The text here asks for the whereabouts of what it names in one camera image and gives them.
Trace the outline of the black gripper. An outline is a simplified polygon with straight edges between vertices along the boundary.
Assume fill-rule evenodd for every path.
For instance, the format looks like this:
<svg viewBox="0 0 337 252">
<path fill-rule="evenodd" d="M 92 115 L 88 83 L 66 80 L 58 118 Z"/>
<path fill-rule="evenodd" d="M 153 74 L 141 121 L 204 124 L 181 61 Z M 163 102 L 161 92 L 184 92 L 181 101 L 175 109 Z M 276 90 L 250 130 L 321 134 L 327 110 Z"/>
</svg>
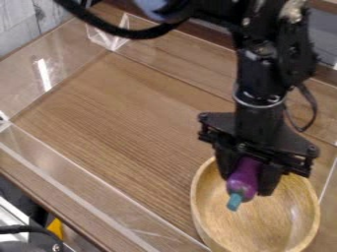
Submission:
<svg viewBox="0 0 337 252">
<path fill-rule="evenodd" d="M 252 108 L 236 103 L 234 112 L 201 112 L 199 140 L 214 148 L 215 163 L 223 180 L 238 160 L 250 157 L 262 162 L 258 195 L 271 196 L 282 176 L 308 177 L 318 147 L 284 122 L 283 106 Z"/>
</svg>

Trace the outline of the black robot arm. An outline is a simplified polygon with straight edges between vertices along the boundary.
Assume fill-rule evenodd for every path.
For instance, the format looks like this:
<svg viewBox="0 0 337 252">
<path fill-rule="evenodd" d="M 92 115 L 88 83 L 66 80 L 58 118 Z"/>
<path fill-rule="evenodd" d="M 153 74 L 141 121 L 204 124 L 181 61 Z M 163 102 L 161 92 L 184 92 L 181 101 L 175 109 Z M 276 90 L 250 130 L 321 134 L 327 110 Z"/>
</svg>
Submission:
<svg viewBox="0 0 337 252">
<path fill-rule="evenodd" d="M 199 115 L 199 139 L 211 144 L 230 193 L 268 196 L 280 178 L 310 175 L 318 148 L 299 133 L 286 106 L 299 90 L 310 108 L 317 101 L 303 82 L 317 54 L 308 38 L 306 0 L 132 0 L 152 20 L 173 25 L 191 16 L 228 29 L 236 55 L 235 109 Z"/>
</svg>

